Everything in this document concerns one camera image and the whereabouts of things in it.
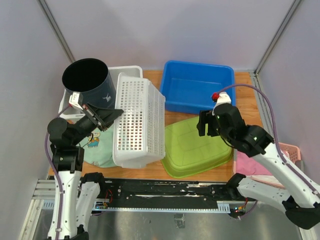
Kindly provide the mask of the white perforated basket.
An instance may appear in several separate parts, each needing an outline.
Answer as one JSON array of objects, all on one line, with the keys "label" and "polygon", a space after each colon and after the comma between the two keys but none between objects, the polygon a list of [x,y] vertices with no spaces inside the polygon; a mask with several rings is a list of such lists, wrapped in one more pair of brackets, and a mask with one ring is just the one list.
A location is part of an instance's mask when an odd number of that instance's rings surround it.
[{"label": "white perforated basket", "polygon": [[147,78],[118,75],[115,107],[123,114],[113,124],[117,166],[141,169],[165,157],[165,100]]}]

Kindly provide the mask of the blue plastic tub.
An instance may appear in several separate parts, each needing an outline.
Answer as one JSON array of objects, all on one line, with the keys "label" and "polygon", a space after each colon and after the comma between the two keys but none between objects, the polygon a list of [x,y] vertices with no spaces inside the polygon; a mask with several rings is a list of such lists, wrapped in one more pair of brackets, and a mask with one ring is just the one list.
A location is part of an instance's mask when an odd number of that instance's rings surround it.
[{"label": "blue plastic tub", "polygon": [[213,93],[233,84],[235,72],[229,66],[170,60],[164,65],[160,92],[167,111],[198,115],[213,109]]}]

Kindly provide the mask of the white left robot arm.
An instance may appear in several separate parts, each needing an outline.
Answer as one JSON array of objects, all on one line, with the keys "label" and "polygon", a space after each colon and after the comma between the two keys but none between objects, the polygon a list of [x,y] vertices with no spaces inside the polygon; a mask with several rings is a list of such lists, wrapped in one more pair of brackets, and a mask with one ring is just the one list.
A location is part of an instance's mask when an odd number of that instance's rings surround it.
[{"label": "white left robot arm", "polygon": [[82,175],[85,150],[79,144],[95,129],[107,130],[123,114],[122,109],[83,104],[84,116],[71,124],[57,116],[47,126],[45,151],[54,172],[55,197],[49,240],[87,240],[88,224],[96,198],[107,193],[102,173]]}]

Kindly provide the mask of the green plastic tub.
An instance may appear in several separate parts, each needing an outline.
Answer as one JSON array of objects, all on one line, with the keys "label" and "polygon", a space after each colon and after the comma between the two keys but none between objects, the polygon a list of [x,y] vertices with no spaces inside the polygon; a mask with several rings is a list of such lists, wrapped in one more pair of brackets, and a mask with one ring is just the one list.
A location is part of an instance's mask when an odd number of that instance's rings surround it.
[{"label": "green plastic tub", "polygon": [[198,121],[196,116],[165,127],[165,157],[161,163],[173,178],[194,176],[233,159],[233,149],[219,136],[199,136]]}]

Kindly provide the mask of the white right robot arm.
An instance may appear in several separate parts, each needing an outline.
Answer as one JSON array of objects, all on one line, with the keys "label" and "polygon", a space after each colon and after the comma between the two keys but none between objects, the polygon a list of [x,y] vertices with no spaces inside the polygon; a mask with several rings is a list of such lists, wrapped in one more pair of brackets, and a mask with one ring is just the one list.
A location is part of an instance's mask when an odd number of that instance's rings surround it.
[{"label": "white right robot arm", "polygon": [[255,199],[281,212],[296,226],[309,230],[320,222],[320,186],[306,176],[276,145],[262,127],[248,125],[237,107],[223,103],[202,110],[197,124],[200,136],[221,137],[226,143],[263,165],[284,189],[236,173],[226,184],[227,196]]}]

